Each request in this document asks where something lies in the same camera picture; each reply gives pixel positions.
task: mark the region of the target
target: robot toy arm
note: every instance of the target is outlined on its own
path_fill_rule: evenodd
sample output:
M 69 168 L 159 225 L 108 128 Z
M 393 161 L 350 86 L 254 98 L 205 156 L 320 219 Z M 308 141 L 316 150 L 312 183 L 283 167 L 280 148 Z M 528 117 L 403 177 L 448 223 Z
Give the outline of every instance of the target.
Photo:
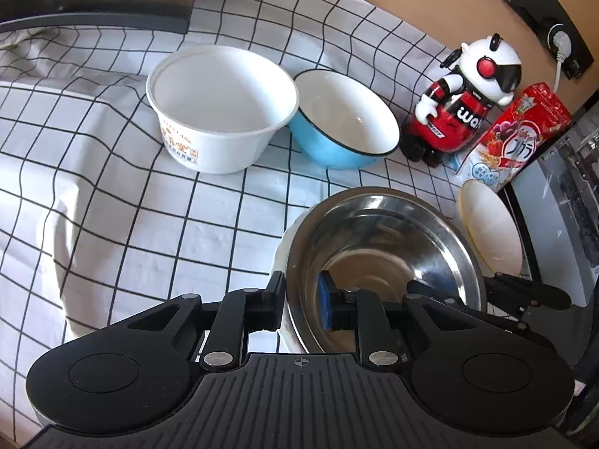
M 437 105 L 447 96 L 456 93 L 463 86 L 463 77 L 459 74 L 447 76 L 433 82 L 420 97 L 414 115 L 423 125 L 427 124 L 429 115 L 437 117 Z

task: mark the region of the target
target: metal bowl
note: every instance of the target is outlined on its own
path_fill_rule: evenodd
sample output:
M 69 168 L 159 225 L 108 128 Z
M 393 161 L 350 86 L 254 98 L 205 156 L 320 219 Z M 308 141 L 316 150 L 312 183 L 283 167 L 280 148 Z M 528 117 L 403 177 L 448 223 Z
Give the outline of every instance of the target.
M 322 327 L 316 276 L 329 270 L 338 288 L 375 291 L 400 302 L 416 278 L 486 311 L 483 277 L 460 232 L 414 196 L 382 187 L 340 192 L 299 226 L 287 263 L 291 322 L 306 352 L 354 351 L 350 331 Z

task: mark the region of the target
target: table surface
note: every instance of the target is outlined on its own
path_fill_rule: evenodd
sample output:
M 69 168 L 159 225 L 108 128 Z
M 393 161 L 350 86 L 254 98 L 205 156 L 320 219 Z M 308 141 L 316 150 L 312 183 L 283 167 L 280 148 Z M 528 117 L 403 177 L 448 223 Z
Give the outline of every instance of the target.
M 40 355 L 185 292 L 212 302 L 263 288 L 285 229 L 331 194 L 391 187 L 455 214 L 453 172 L 398 150 L 361 171 L 326 171 L 285 127 L 253 166 L 218 176 L 162 145 L 146 76 L 198 43 L 250 49 L 291 75 L 348 74 L 403 123 L 450 49 L 366 1 L 196 0 L 185 36 L 77 26 L 2 42 L 0 432 L 19 444 L 40 429 L 25 394 Z M 249 349 L 285 347 L 259 332 Z

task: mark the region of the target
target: white plastic bowl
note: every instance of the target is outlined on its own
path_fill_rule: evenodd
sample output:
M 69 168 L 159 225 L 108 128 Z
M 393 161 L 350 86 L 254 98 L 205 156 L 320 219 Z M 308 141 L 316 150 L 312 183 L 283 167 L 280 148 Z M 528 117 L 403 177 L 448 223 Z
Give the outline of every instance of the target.
M 172 53 L 146 83 L 177 162 L 208 174 L 249 167 L 298 108 L 293 79 L 253 52 L 202 45 Z
M 463 183 L 457 197 L 458 229 L 474 249 L 483 275 L 520 275 L 522 245 L 516 224 L 499 196 L 475 179 Z

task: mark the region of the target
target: bowl rim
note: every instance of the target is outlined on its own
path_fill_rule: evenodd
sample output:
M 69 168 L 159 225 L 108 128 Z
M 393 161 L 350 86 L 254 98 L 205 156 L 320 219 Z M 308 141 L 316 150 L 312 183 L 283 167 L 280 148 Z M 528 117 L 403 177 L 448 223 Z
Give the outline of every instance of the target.
M 156 103 L 155 93 L 154 93 L 154 88 L 156 86 L 157 80 L 160 78 L 160 74 L 163 73 L 163 71 L 166 70 L 167 67 L 170 67 L 171 65 L 176 64 L 176 62 L 178 62 L 179 60 L 181 60 L 183 58 L 186 58 L 186 57 L 188 57 L 190 55 L 194 55 L 194 54 L 205 54 L 208 52 L 230 52 L 233 54 L 241 54 L 241 55 L 250 54 L 252 56 L 256 56 L 260 61 L 266 63 L 267 65 L 275 66 L 279 71 L 281 71 L 284 74 L 284 76 L 287 77 L 289 82 L 291 82 L 291 84 L 294 87 L 295 103 L 292 106 L 291 112 L 289 112 L 289 114 L 287 116 L 285 116 L 285 118 L 282 121 L 280 121 L 279 123 L 265 127 L 265 128 L 260 128 L 259 130 L 210 131 L 210 130 L 203 130 L 201 128 L 196 128 L 191 125 L 186 125 L 185 123 L 182 123 L 178 119 L 173 118 L 171 115 L 169 115 L 168 113 L 166 113 L 162 109 L 160 109 L 160 107 Z M 148 101 L 149 101 L 150 105 L 152 106 L 152 109 L 159 115 L 159 117 L 164 117 L 164 118 L 168 119 L 169 121 L 171 121 L 172 123 L 179 125 L 180 127 L 197 132 L 204 136 L 223 137 L 223 138 L 226 138 L 226 137 L 242 138 L 242 137 L 256 136 L 256 135 L 260 135 L 263 133 L 268 133 L 269 131 L 277 131 L 278 129 L 284 127 L 288 122 L 291 121 L 291 119 L 295 116 L 297 109 L 300 105 L 300 94 L 298 92 L 297 86 L 295 85 L 295 80 L 280 65 L 275 64 L 271 60 L 267 59 L 266 57 L 264 57 L 260 54 L 255 53 L 255 52 L 247 51 L 245 49 L 239 49 L 237 47 L 231 47 L 229 45 L 217 45 L 217 44 L 209 44 L 209 43 L 197 44 L 197 45 L 188 47 L 187 49 L 177 50 L 175 52 L 172 52 L 170 55 L 166 56 L 166 58 L 164 58 L 162 61 L 160 61 L 159 64 L 154 68 L 154 70 L 152 70 L 152 72 L 149 74 L 148 79 L 146 80 L 146 96 L 148 97 Z
M 445 225 L 449 228 L 449 230 L 459 239 L 460 245 L 467 253 L 471 260 L 472 271 L 474 272 L 474 276 L 477 279 L 478 283 L 478 296 L 477 299 L 472 299 L 475 303 L 468 303 L 468 299 L 466 300 L 466 305 L 470 308 L 478 309 L 481 312 L 486 313 L 487 311 L 487 295 L 484 287 L 484 277 L 482 271 L 480 270 L 480 266 L 474 256 L 474 252 L 472 251 L 471 246 L 468 243 L 468 240 L 463 236 L 462 233 L 457 229 L 457 227 L 453 224 L 451 219 L 441 213 L 439 210 L 431 206 L 426 201 L 423 201 L 420 198 L 417 198 L 414 195 L 399 191 L 397 189 L 390 189 L 388 187 L 376 187 L 376 186 L 365 186 L 365 187 L 356 187 L 354 189 L 348 189 L 345 191 L 338 192 L 332 196 L 329 196 L 324 201 L 315 205 L 311 210 L 307 212 L 307 215 L 299 225 L 297 231 L 294 234 L 291 247 L 289 249 L 289 257 L 287 262 L 287 269 L 285 272 L 285 278 L 287 280 L 287 289 L 285 292 L 285 299 L 287 300 L 289 307 L 289 316 L 291 318 L 291 325 L 296 332 L 296 335 L 300 341 L 300 344 L 304 347 L 306 352 L 323 352 L 323 348 L 318 343 L 316 335 L 312 331 L 310 323 L 305 316 L 305 312 L 302 308 L 302 301 L 300 295 L 300 286 L 299 281 L 293 275 L 295 269 L 299 268 L 298 264 L 300 263 L 300 258 L 302 255 L 302 250 L 298 246 L 299 243 L 305 240 L 307 236 L 309 236 L 311 229 L 318 223 L 324 215 L 336 207 L 343 201 L 352 198 L 358 198 L 360 196 L 369 196 L 369 195 L 387 195 L 393 196 L 394 198 L 403 199 L 405 201 L 412 202 L 415 205 L 425 209 L 427 212 L 433 214 L 434 216 L 439 217 L 443 220 Z
M 350 79 L 350 80 L 352 80 L 354 82 L 357 82 L 361 87 L 363 87 L 364 89 L 366 89 L 366 91 L 370 92 L 372 95 L 374 95 L 374 97 L 376 97 L 378 100 L 380 100 L 380 102 L 389 110 L 389 112 L 391 113 L 391 116 L 393 116 L 393 119 L 395 120 L 395 124 L 397 125 L 397 129 L 398 129 L 399 133 L 398 133 L 397 143 L 389 151 L 378 153 L 378 154 L 373 154 L 373 153 L 369 153 L 369 152 L 363 152 L 363 151 L 360 151 L 360 150 L 356 150 L 355 148 L 353 148 L 351 146 L 344 145 L 339 140 L 334 139 L 332 136 L 330 136 L 329 134 L 327 134 L 323 130 L 321 130 L 317 124 L 315 124 L 310 118 L 308 118 L 308 116 L 301 109 L 301 105 L 298 104 L 298 110 L 297 110 L 298 113 L 300 113 L 304 117 L 304 119 L 308 122 L 308 124 L 310 126 L 312 126 L 312 128 L 314 128 L 320 134 L 324 135 L 331 142 L 339 145 L 340 147 L 344 148 L 345 150 L 349 150 L 350 152 L 353 152 L 353 153 L 358 154 L 358 155 L 362 155 L 362 156 L 366 156 L 366 157 L 385 157 L 385 156 L 393 153 L 395 150 L 397 150 L 397 147 L 399 147 L 399 142 L 401 141 L 401 126 L 399 125 L 399 123 L 397 123 L 397 118 L 395 118 L 395 115 L 393 115 L 393 112 L 391 111 L 390 107 L 388 107 L 385 104 L 385 102 L 381 99 L 381 97 L 378 94 L 376 94 L 374 91 L 372 91 L 372 89 L 370 89 L 369 87 L 363 85 L 357 79 L 354 79 L 353 77 L 350 77 L 350 76 L 346 76 L 345 74 L 343 74 L 343 73 L 341 73 L 339 71 L 333 70 L 333 69 L 306 69 L 306 70 L 303 70 L 302 72 L 300 72 L 299 74 L 297 74 L 294 77 L 294 82 L 302 74 L 306 74 L 308 72 L 313 72 L 313 71 L 330 72 L 330 73 L 334 73 L 334 74 L 339 74 L 339 76 L 342 76 L 342 77 Z

